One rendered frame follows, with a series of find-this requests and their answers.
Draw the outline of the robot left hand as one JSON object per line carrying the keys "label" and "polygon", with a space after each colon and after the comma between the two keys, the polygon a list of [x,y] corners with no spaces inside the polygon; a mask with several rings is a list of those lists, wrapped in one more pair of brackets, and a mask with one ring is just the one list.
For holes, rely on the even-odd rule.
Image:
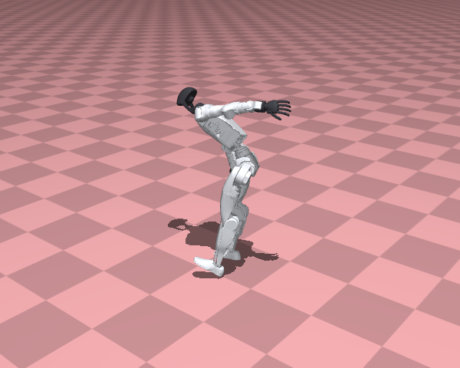
{"label": "robot left hand", "polygon": [[261,102],[262,102],[261,109],[260,110],[255,110],[255,112],[265,113],[265,111],[266,111],[267,113],[269,113],[270,115],[272,115],[273,117],[275,117],[278,120],[281,120],[281,118],[276,116],[275,113],[284,114],[284,115],[286,115],[288,117],[290,116],[288,113],[279,111],[279,110],[286,110],[286,111],[291,112],[291,110],[289,110],[287,108],[283,108],[283,107],[291,108],[290,105],[284,104],[284,103],[288,103],[288,104],[290,103],[287,100],[271,100],[271,101],[269,101],[267,103],[265,101],[261,101]]}

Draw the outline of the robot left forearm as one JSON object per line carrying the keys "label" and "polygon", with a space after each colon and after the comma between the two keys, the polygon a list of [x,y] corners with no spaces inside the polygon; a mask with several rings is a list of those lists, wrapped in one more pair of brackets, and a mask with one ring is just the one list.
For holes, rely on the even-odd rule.
{"label": "robot left forearm", "polygon": [[222,107],[222,111],[233,110],[235,114],[242,114],[242,113],[254,113],[255,110],[261,109],[261,101],[247,101],[247,102],[233,102],[228,103]]}

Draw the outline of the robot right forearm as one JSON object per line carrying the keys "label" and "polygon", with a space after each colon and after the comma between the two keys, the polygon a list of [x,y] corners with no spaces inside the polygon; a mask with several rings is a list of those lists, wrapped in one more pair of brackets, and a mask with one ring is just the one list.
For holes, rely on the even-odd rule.
{"label": "robot right forearm", "polygon": [[236,155],[235,155],[235,151],[233,152],[233,150],[230,150],[229,152],[226,152],[225,155],[228,158],[230,169],[233,170],[234,167],[236,166],[235,165],[235,160],[237,158]]}

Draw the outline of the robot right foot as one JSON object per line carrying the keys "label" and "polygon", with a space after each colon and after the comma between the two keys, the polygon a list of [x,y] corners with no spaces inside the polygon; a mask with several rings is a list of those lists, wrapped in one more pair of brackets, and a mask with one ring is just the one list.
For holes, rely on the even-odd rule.
{"label": "robot right foot", "polygon": [[[215,254],[215,252],[214,252],[214,254]],[[240,255],[240,252],[238,250],[233,249],[232,252],[226,251],[223,258],[229,258],[229,259],[232,259],[232,260],[240,260],[241,255]]]}

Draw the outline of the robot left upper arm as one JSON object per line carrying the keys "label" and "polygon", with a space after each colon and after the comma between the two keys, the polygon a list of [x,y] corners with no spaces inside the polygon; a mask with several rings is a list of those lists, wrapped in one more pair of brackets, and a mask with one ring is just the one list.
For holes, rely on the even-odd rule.
{"label": "robot left upper arm", "polygon": [[226,119],[230,120],[235,117],[233,110],[222,111],[224,105],[215,105],[210,107],[197,107],[195,108],[195,121],[205,122],[207,119],[220,117],[224,115]]}

